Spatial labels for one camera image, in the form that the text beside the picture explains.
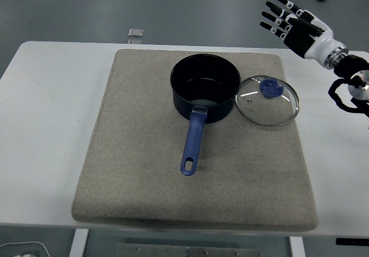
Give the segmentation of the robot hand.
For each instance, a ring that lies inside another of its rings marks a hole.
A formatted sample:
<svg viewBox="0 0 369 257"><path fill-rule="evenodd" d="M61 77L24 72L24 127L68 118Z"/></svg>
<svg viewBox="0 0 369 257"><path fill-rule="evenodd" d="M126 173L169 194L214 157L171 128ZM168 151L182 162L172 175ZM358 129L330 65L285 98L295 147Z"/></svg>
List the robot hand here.
<svg viewBox="0 0 369 257"><path fill-rule="evenodd" d="M262 16L270 23L261 22L260 26L280 38L296 55L330 68L333 58L348 54L347 46L335 40L332 29L314 14L289 0L277 1L282 7L266 2L270 12L262 12Z"/></svg>

